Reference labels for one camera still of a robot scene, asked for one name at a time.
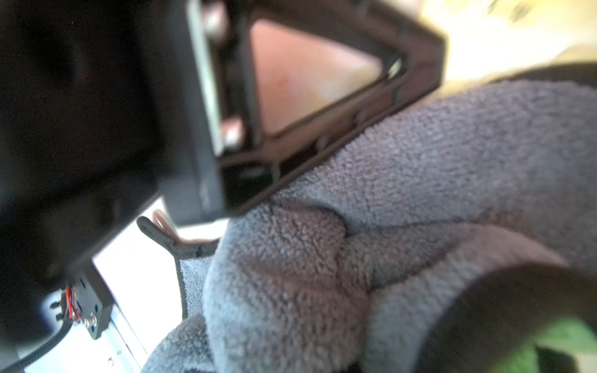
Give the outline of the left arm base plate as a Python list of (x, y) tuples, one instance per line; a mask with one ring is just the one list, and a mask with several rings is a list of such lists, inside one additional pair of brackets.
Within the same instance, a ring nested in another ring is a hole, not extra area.
[(57, 321), (69, 320), (72, 325), (83, 325), (93, 340), (99, 340), (111, 320), (115, 301), (107, 284), (94, 264), (67, 281), (60, 298), (50, 305), (57, 310)]

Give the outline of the grey microfibre cloth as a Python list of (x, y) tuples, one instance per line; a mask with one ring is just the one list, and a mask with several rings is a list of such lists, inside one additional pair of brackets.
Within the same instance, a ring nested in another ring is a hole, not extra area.
[(577, 372), (596, 356), (596, 65), (389, 117), (214, 242), (138, 227), (183, 303), (145, 372)]

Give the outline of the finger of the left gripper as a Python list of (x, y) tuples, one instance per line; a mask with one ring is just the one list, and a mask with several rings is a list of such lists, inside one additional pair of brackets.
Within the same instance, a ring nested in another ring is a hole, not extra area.
[(219, 214), (242, 214), (442, 83), (446, 39), (380, 1), (203, 1)]

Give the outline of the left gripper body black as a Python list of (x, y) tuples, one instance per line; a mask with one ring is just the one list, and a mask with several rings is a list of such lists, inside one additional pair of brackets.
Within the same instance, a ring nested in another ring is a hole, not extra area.
[(211, 65), (225, 1), (1, 4), (1, 340), (51, 334), (43, 299), (165, 194), (227, 213)]

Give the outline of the yellow picture book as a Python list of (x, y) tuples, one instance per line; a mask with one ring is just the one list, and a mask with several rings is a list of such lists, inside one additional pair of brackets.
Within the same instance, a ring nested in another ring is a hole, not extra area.
[(420, 18), (446, 36), (442, 95), (596, 60), (594, 1), (426, 1)]

